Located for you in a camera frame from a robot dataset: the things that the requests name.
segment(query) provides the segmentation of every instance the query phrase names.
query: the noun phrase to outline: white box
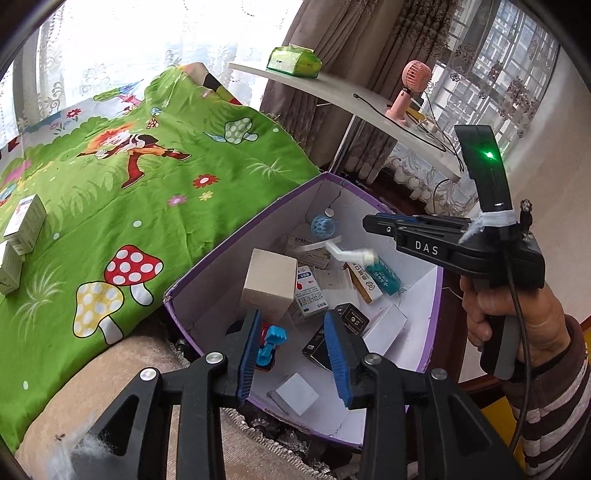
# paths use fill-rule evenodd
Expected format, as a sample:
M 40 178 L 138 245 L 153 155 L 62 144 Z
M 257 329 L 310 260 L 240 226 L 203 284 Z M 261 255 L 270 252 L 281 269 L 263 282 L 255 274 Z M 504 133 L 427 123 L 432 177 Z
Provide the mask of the white box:
M 267 395 L 289 416 L 303 415 L 319 397 L 318 393 L 298 373 L 293 374 Z
M 47 212 L 39 195 L 23 198 L 8 221 L 4 230 L 4 240 L 7 240 L 19 255 L 32 252 L 46 216 Z
M 369 322 L 363 332 L 362 337 L 368 350 L 384 356 L 407 321 L 406 315 L 396 305 L 390 305 L 378 318 Z
M 252 250 L 241 302 L 255 307 L 263 320 L 278 323 L 294 301 L 297 260 L 285 255 Z
M 22 258 L 8 242 L 0 244 L 0 293 L 8 295 L 21 284 Z
M 365 300 L 365 303 L 372 303 L 382 296 L 382 291 L 379 289 L 375 280 L 365 271 L 363 266 L 355 262 L 345 263 L 344 268 L 351 273 L 351 280 L 353 285 L 357 288 L 359 294 Z
M 297 269 L 295 301 L 288 312 L 294 325 L 316 317 L 329 309 L 322 290 L 314 278 L 310 267 Z
M 330 309 L 334 309 L 343 303 L 351 303 L 359 308 L 359 295 L 357 289 L 353 286 L 351 273 L 348 269 L 314 269 L 312 273 Z

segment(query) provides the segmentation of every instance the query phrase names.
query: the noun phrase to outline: white tape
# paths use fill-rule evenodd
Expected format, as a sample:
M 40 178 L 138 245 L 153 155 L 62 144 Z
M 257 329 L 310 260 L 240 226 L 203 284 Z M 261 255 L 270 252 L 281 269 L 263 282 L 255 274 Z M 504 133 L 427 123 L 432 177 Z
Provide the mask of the white tape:
M 462 235 L 459 243 L 463 243 L 476 233 L 480 233 L 486 226 L 503 227 L 517 223 L 517 215 L 514 210 L 503 210 L 501 212 L 481 212 L 470 224 L 468 230 Z

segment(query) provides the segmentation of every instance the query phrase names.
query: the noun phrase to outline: white wall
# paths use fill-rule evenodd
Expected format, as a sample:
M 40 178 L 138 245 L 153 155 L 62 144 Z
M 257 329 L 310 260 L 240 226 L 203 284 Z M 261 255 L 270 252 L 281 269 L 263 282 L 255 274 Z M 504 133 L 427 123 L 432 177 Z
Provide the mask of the white wall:
M 506 159 L 514 206 L 533 203 L 546 280 L 564 311 L 591 315 L 591 93 L 561 51 L 525 137 Z M 470 344 L 460 381 L 483 374 Z

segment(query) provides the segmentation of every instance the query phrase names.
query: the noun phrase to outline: tissue pack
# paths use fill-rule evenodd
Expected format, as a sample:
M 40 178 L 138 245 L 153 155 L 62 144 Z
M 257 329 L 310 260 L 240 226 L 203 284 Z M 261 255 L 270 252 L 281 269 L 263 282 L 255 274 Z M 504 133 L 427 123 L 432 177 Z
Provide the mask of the tissue pack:
M 309 48 L 290 44 L 288 47 L 277 47 L 271 52 L 267 68 L 294 77 L 316 78 L 322 62 Z

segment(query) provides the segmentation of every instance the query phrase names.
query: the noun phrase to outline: black box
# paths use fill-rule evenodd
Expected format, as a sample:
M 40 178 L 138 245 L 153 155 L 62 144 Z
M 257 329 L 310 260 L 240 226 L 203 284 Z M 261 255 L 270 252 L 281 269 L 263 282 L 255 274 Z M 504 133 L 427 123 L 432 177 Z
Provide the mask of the black box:
M 355 305 L 343 303 L 342 305 L 338 305 L 335 310 L 343 319 L 343 323 L 348 330 L 355 335 L 361 335 L 367 325 L 369 325 L 369 319 Z M 326 348 L 326 341 L 324 339 L 324 322 L 308 342 L 308 345 L 303 348 L 302 353 L 316 365 L 332 371 L 329 351 Z

